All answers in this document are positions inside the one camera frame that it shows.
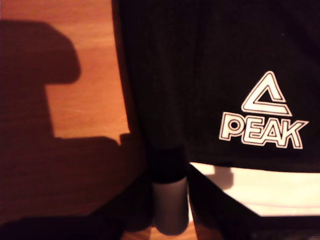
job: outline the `triangle logo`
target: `triangle logo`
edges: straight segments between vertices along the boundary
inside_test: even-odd
[[[268,91],[272,102],[260,101],[266,91]],[[274,72],[268,71],[248,94],[241,109],[245,113],[292,117],[292,113],[285,103],[286,99],[279,88]]]

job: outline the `black fabric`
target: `black fabric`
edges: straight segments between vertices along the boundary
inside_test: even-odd
[[[320,216],[261,217],[192,165],[187,179],[192,211],[208,228],[218,228],[225,240],[320,239]]]
[[[148,170],[154,183],[174,183],[187,175],[188,162],[183,146],[166,149],[147,147],[146,157],[149,160]]]
[[[162,150],[184,146],[191,162],[320,172],[319,12],[317,0],[121,0],[127,68],[146,142]],[[292,116],[242,110],[268,71]],[[260,101],[272,102],[271,95]],[[291,126],[305,121],[296,134],[303,149],[294,148],[290,135],[284,147],[243,144],[241,136],[221,140],[223,113],[264,117],[263,128],[272,118]]]

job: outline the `wooden surface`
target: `wooden surface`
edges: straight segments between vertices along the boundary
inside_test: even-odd
[[[85,216],[145,169],[119,31],[110,0],[1,2],[0,225]]]

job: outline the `peak logo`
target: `peak logo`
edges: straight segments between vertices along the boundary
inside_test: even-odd
[[[272,102],[260,101],[260,98],[268,91]],[[272,116],[292,117],[282,94],[276,76],[268,71],[254,86],[244,100],[241,110],[245,113],[264,114]],[[303,149],[299,131],[307,125],[308,121],[269,117],[267,122],[264,116],[247,115],[224,112],[222,114],[219,139],[231,141],[232,137],[241,137],[241,142],[246,145],[264,146],[266,143],[274,143],[277,148],[288,147],[291,140],[294,149]]]

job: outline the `wood grain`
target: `wood grain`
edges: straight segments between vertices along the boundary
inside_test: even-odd
[[[88,215],[146,168],[116,1],[2,1],[1,63],[0,225]],[[123,239],[219,239],[199,226]]]

